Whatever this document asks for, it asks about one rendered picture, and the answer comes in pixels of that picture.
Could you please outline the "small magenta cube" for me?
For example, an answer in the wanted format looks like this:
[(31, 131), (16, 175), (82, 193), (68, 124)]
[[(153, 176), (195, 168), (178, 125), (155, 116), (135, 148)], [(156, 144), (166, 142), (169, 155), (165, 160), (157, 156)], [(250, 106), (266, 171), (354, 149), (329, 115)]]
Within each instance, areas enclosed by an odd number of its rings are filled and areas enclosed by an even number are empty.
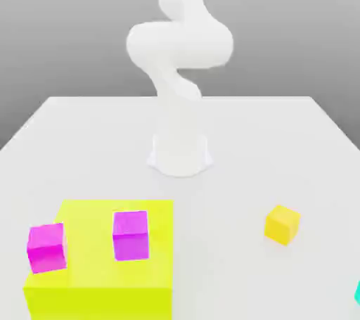
[(32, 226), (27, 240), (27, 256), (33, 274), (67, 267), (67, 240), (63, 223)]

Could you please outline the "small yellow cube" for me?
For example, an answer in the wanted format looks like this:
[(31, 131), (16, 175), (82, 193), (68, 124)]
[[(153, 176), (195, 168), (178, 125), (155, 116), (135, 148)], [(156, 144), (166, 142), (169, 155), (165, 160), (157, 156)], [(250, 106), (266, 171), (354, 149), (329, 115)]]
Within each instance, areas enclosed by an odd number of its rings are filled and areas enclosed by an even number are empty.
[(266, 216), (264, 235), (281, 245), (288, 245), (297, 234), (300, 218), (299, 212), (277, 205)]

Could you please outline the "large yellow box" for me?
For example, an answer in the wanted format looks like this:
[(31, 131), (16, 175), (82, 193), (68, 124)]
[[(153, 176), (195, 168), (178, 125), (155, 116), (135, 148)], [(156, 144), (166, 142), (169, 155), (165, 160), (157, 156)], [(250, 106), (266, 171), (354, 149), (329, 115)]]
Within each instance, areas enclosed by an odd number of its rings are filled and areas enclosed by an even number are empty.
[[(145, 211), (146, 260), (117, 261), (116, 212)], [(173, 202), (64, 200), (67, 267), (29, 273), (24, 286), (31, 320), (172, 320)]]

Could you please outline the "small purple cube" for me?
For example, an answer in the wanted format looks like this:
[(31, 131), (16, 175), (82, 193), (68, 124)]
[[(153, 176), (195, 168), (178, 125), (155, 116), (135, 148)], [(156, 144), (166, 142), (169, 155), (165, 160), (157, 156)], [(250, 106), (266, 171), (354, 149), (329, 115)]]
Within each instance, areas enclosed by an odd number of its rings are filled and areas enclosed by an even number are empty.
[(145, 210), (115, 212), (112, 242), (117, 261), (149, 258), (148, 213)]

